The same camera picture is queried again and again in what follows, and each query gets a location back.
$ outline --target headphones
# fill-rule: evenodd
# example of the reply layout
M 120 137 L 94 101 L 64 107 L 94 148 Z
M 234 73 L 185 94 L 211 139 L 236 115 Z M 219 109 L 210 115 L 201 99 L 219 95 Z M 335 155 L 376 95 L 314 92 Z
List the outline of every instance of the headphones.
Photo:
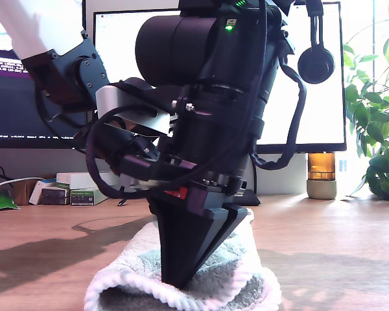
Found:
M 298 72 L 310 84 L 325 82 L 335 71 L 335 59 L 324 47 L 323 4 L 321 0 L 306 0 L 305 5 L 311 19 L 311 48 L 298 61 Z

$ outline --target monitor screen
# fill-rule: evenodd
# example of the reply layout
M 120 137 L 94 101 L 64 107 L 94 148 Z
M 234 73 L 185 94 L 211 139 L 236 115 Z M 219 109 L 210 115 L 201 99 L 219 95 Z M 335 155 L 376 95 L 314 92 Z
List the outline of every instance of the monitor screen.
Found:
M 153 16 L 179 13 L 178 10 L 96 12 L 94 42 L 110 81 L 131 76 L 142 78 L 135 56 L 139 29 Z M 289 56 L 289 65 L 297 71 L 301 54 L 311 46 L 310 19 L 305 5 L 292 6 L 289 25 L 287 30 L 296 46 L 296 54 Z M 336 69 L 326 82 L 306 85 L 308 94 L 297 137 L 297 152 L 346 149 L 340 3 L 325 4 L 324 25 L 324 44 L 335 57 Z M 298 85 L 279 70 L 263 115 L 265 127 L 258 141 L 259 153 L 282 153 L 298 92 Z
M 82 0 L 72 0 L 82 20 Z M 45 99 L 50 116 L 60 112 Z M 86 113 L 70 116 L 79 124 L 87 121 Z M 55 119 L 51 126 L 73 143 L 78 130 Z M 0 148 L 66 148 L 43 124 L 36 112 L 34 82 L 13 51 L 12 40 L 0 24 Z

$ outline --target headphone ear cup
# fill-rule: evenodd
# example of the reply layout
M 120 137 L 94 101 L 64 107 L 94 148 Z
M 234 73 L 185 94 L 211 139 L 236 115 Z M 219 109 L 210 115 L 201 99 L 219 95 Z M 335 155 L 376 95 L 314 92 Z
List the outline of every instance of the headphone ear cup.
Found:
M 307 49 L 298 61 L 298 72 L 306 83 L 325 82 L 335 71 L 335 59 L 325 48 Z

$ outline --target desk surface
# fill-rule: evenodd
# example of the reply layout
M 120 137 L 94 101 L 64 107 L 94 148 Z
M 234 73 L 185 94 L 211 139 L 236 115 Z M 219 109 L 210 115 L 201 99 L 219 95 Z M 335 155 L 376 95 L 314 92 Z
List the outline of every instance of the desk surface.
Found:
M 280 310 L 389 311 L 389 202 L 268 196 L 252 223 Z M 0 311 L 81 311 L 101 268 L 151 219 L 146 201 L 0 212 Z

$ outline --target fluffy towel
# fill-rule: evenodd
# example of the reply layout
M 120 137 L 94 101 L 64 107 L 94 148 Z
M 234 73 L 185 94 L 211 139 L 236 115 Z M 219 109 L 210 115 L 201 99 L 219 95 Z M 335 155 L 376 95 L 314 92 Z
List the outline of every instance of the fluffy towel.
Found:
M 93 278 L 84 310 L 278 310 L 280 286 L 276 276 L 261 265 L 252 220 L 249 210 L 185 290 L 161 282 L 158 224 L 147 224 L 121 255 Z

